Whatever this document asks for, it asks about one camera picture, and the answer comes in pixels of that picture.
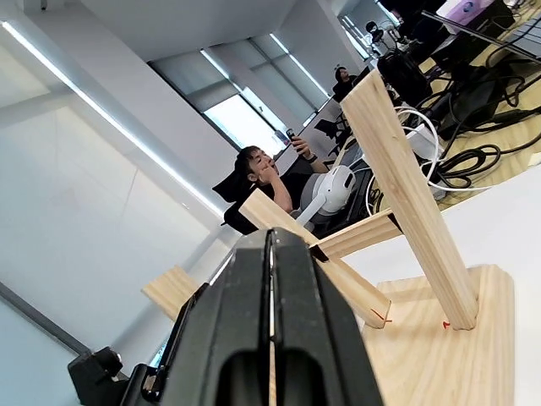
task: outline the black office chair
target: black office chair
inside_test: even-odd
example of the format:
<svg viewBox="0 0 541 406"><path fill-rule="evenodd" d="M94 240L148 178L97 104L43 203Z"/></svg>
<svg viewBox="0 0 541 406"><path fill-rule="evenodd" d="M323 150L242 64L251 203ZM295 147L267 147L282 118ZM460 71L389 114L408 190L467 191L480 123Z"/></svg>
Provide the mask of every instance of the black office chair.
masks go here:
<svg viewBox="0 0 541 406"><path fill-rule="evenodd" d="M327 156L332 154L338 155L338 152L346 143L347 138L352 134L350 128L340 129L337 123L325 120L324 118L322 118L314 127L336 142L336 147L333 148Z"/></svg>

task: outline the computer monitor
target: computer monitor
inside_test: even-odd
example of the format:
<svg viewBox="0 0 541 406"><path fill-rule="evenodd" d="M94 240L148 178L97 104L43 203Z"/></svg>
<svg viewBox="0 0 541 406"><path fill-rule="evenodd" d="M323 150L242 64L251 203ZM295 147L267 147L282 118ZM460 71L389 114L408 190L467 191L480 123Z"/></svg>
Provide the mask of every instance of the computer monitor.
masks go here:
<svg viewBox="0 0 541 406"><path fill-rule="evenodd" d="M522 49L520 47L517 47L513 43L513 41L500 41L497 38L487 36L483 32L472 30L471 28L468 28L465 25L458 24L457 22L452 21L451 19L446 19L444 17L440 17L439 15L432 14L432 13L430 13L428 11L423 11L422 14L425 17L428 17L430 19L434 19L436 21L441 22L442 24L450 25L450 26L456 28L457 30L459 30L460 32L464 32L466 34L469 34L470 36L474 36L474 37L479 38L481 40L487 41L488 43L496 45L498 47L502 47L502 48L504 47L505 49L515 53L516 55L519 55L520 57L526 58L526 59L528 59L528 60L530 60L532 62L541 63L541 61L535 55L531 54L530 52L525 51L524 49ZM528 21L525 24L528 24L528 23L529 24L535 24L535 22L531 22L531 20Z"/></svg>

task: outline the desk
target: desk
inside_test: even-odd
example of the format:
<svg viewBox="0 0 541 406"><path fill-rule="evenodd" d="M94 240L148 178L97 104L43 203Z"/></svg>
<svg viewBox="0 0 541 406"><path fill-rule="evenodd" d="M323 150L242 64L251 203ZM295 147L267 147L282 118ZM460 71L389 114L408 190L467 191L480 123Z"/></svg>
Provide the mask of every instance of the desk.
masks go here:
<svg viewBox="0 0 541 406"><path fill-rule="evenodd" d="M522 18L516 22L516 26L532 18L536 10L538 9L531 8L524 12ZM472 61L471 65L483 65L486 57L494 49L495 46L493 45L487 47ZM428 71L433 66L434 61L431 58L419 65L421 70L424 72ZM541 72L541 65L539 66L539 71L536 74L539 74L539 72ZM444 80L435 80L431 85L435 93L437 91L442 91L446 84L447 82ZM521 109L531 109L539 105L541 105L541 80L526 89L520 95L520 103L518 107ZM511 107L509 107L503 101L498 106L497 112L504 112L507 110L511 110ZM533 117L522 123L512 125L505 129L491 131L486 134L471 132L464 133L454 142L447 156L454 156L460 151L474 148L483 144L495 144L501 147L501 149L513 148L530 141L532 138L538 135L539 132L541 132L541 116ZM492 170L489 170L486 173L480 173L477 178L473 179L472 187L500 184L501 182L524 172L527 169L530 156L536 152L541 152L541 141L515 154L503 156L500 159L500 162ZM479 193L481 192L451 192L448 193L444 199L438 202L438 206L441 210L444 210L454 206L457 203L460 203L461 201L467 200L474 195L478 195ZM387 205L384 198L381 202L380 209L384 209L386 207Z"/></svg>
<svg viewBox="0 0 541 406"><path fill-rule="evenodd" d="M516 297L516 406L539 404L541 365L541 167L445 210L442 215L467 266L497 264L511 274ZM343 259L376 284L423 275L402 235Z"/></svg>

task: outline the headrest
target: headrest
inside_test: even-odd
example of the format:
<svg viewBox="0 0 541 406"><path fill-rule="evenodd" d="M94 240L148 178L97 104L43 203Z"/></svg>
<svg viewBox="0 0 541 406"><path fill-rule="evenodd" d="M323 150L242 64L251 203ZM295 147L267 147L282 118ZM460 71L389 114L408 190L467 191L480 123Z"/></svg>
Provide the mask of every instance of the headrest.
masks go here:
<svg viewBox="0 0 541 406"><path fill-rule="evenodd" d="M233 171L212 190L219 194L227 203L233 203L248 198L252 184L241 173Z"/></svg>

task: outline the black equipment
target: black equipment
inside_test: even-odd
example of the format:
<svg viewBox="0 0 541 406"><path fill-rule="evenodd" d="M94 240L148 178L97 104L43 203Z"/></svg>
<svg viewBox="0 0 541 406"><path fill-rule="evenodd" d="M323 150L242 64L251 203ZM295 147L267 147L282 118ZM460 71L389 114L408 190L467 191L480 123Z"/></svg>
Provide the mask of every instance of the black equipment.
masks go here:
<svg viewBox="0 0 541 406"><path fill-rule="evenodd" d="M388 52L378 60L378 70L386 83L389 83L400 98L411 106L416 106L432 94L430 83L418 65L405 53Z"/></svg>
<svg viewBox="0 0 541 406"><path fill-rule="evenodd" d="M426 12L423 15L431 19L437 18ZM490 38L497 38L514 22L512 11L504 2L494 0L480 15L470 21L467 27ZM459 32L455 36L449 36L431 57L440 68L452 71L458 63L472 62L488 45L489 43L482 38Z"/></svg>
<svg viewBox="0 0 541 406"><path fill-rule="evenodd" d="M304 241L281 229L240 239L181 309L157 369L113 382L119 368L96 353L68 370L86 406L267 406L271 340L278 406L383 405L352 310Z"/></svg>

